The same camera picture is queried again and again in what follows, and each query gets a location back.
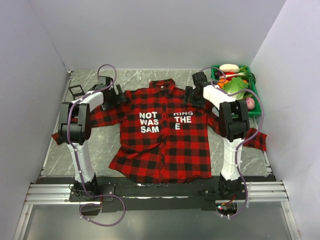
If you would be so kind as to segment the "red black plaid shirt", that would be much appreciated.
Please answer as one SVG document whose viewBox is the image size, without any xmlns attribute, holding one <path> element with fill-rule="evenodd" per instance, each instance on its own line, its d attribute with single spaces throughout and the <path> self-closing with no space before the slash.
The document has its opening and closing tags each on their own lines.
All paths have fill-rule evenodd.
<svg viewBox="0 0 320 240">
<path fill-rule="evenodd" d="M 185 183 L 210 178 L 208 128 L 219 132 L 213 105 L 195 107 L 172 79 L 127 90 L 125 101 L 90 115 L 92 127 L 119 124 L 120 147 L 109 168 L 140 183 Z"/>
</svg>

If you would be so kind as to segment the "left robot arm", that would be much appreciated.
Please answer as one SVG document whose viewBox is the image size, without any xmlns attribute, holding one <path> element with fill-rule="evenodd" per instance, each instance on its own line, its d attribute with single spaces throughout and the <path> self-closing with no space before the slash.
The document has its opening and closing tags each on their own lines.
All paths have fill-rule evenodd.
<svg viewBox="0 0 320 240">
<path fill-rule="evenodd" d="M 70 86 L 68 90 L 73 101 L 65 101 L 60 105 L 58 119 L 59 140 L 67 144 L 75 168 L 72 192 L 82 195 L 87 201 L 93 201 L 99 195 L 88 144 L 93 127 L 91 114 L 96 107 L 108 110 L 126 102 L 114 78 L 99 76 L 97 80 L 98 83 L 88 92 L 84 92 L 80 84 Z"/>
</svg>

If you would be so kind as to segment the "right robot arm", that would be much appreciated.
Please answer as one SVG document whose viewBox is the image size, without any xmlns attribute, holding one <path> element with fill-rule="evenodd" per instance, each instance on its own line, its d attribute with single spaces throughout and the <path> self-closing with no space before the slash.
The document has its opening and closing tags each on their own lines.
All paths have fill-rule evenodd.
<svg viewBox="0 0 320 240">
<path fill-rule="evenodd" d="M 246 101 L 225 93 L 217 84 L 207 80 L 203 71 L 192 75 L 194 87 L 186 87 L 184 102 L 203 108 L 209 101 L 218 111 L 219 134 L 223 137 L 223 166 L 218 182 L 218 193 L 230 199 L 243 191 L 241 179 L 242 142 L 249 131 L 249 113 Z"/>
</svg>

